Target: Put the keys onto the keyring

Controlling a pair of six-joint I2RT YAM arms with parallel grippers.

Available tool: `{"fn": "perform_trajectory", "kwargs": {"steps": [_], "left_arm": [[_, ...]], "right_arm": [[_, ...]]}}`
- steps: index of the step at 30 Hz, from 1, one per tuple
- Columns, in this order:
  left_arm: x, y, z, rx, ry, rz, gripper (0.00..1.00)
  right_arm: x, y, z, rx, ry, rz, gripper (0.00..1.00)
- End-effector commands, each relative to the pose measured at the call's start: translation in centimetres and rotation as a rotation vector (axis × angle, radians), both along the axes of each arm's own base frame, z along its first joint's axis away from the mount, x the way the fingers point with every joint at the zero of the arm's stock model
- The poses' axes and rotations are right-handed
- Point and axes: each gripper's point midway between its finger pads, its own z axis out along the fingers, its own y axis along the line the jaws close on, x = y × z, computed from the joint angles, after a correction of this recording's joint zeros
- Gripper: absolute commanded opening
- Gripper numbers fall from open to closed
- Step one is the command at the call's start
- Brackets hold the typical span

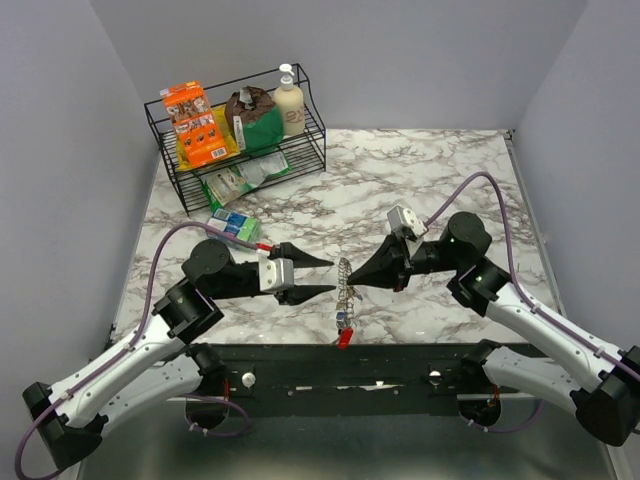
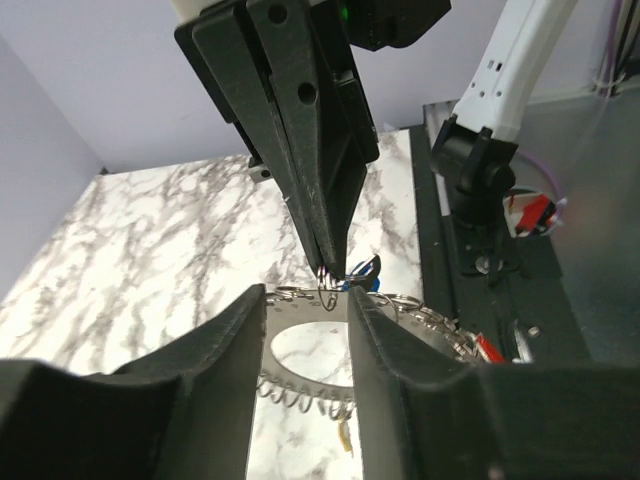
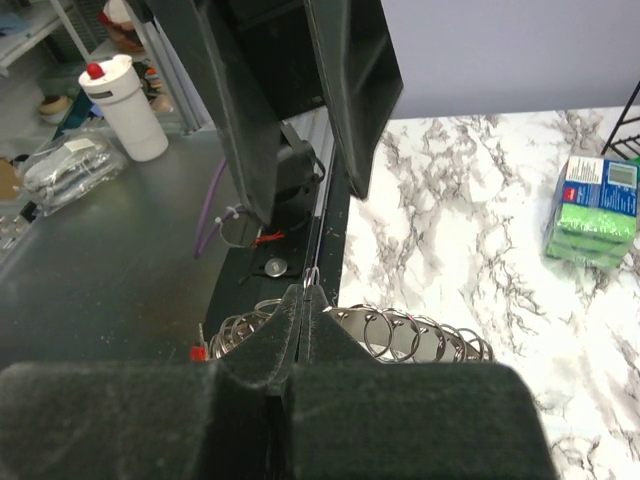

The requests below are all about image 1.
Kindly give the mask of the red key tag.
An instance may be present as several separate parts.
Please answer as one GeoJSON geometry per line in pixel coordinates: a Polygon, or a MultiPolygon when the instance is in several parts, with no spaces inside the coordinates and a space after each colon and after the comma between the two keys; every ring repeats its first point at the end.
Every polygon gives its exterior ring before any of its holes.
{"type": "Polygon", "coordinates": [[[353,333],[354,331],[351,327],[340,329],[338,331],[338,337],[332,342],[332,344],[340,350],[346,349],[351,342],[353,333]]]}

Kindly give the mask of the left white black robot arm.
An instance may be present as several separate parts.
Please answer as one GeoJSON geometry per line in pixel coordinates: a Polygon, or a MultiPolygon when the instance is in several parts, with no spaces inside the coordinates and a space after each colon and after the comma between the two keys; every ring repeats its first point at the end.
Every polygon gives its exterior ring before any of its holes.
{"type": "Polygon", "coordinates": [[[238,263],[225,243],[201,241],[182,265],[184,278],[145,304],[130,334],[67,378],[23,391],[33,419],[26,433],[38,433],[64,471],[136,411],[174,396],[214,393],[222,380],[217,358],[192,342],[222,319],[217,301],[272,295],[282,305],[299,305],[330,288],[295,285],[295,269],[326,264],[289,242],[260,246],[255,261],[238,263]]]}

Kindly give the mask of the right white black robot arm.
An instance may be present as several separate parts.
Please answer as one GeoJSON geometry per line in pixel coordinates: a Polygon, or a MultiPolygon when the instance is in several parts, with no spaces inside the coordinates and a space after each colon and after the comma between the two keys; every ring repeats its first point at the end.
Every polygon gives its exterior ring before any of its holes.
{"type": "Polygon", "coordinates": [[[395,207],[391,232],[374,255],[348,277],[350,285],[395,292],[414,275],[451,272],[454,299],[526,339],[545,354],[525,357],[483,341],[460,367],[469,390],[508,387],[574,415],[597,440],[622,446],[639,425],[639,349],[624,351],[545,307],[486,253],[492,238],[472,213],[454,214],[440,238],[425,241],[413,211],[395,207]]]}

